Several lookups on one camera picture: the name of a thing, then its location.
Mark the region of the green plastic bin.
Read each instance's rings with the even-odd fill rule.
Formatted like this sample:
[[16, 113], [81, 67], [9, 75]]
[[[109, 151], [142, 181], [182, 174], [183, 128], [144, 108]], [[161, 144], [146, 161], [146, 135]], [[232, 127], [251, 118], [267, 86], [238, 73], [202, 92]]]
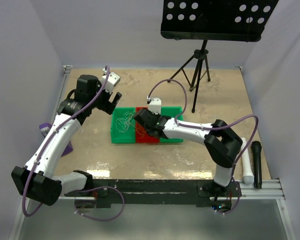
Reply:
[[[182, 107], [181, 106], [163, 106], [161, 108], [161, 114], [163, 116], [170, 116], [173, 119], [175, 116], [180, 114], [182, 112]], [[160, 138], [159, 142], [162, 144], [176, 144], [176, 143], [182, 143], [184, 140], [180, 138]]]
[[110, 136], [113, 144], [134, 144], [135, 137], [135, 107], [117, 107], [112, 113]]

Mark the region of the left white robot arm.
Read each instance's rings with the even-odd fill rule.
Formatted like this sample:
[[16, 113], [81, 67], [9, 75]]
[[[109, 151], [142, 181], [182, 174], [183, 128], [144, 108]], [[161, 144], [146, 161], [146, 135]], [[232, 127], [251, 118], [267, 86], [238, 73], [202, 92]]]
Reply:
[[57, 110], [50, 131], [39, 149], [23, 167], [16, 166], [11, 173], [15, 186], [23, 199], [29, 198], [47, 206], [60, 196], [77, 191], [89, 196], [94, 190], [92, 175], [75, 170], [70, 174], [55, 176], [55, 169], [73, 135], [80, 129], [93, 109], [111, 115], [121, 93], [109, 101], [114, 88], [120, 82], [114, 72], [97, 78], [83, 74]]

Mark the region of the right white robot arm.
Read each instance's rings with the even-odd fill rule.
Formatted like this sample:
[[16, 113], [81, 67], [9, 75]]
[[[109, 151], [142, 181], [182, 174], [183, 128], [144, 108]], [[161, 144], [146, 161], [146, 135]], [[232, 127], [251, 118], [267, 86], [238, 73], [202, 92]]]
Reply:
[[217, 119], [213, 123], [186, 122], [155, 114], [146, 108], [138, 110], [133, 119], [151, 137], [182, 139], [205, 146], [216, 164], [213, 192], [223, 197], [231, 190], [232, 171], [243, 141], [223, 120]]

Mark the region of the red plastic bin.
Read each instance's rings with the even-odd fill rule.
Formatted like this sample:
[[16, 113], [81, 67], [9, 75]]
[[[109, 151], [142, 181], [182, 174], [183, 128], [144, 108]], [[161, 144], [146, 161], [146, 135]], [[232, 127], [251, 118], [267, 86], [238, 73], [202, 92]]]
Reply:
[[139, 123], [135, 120], [135, 142], [138, 144], [158, 144], [160, 139], [150, 136], [145, 129], [147, 122], [147, 120], [142, 120]]

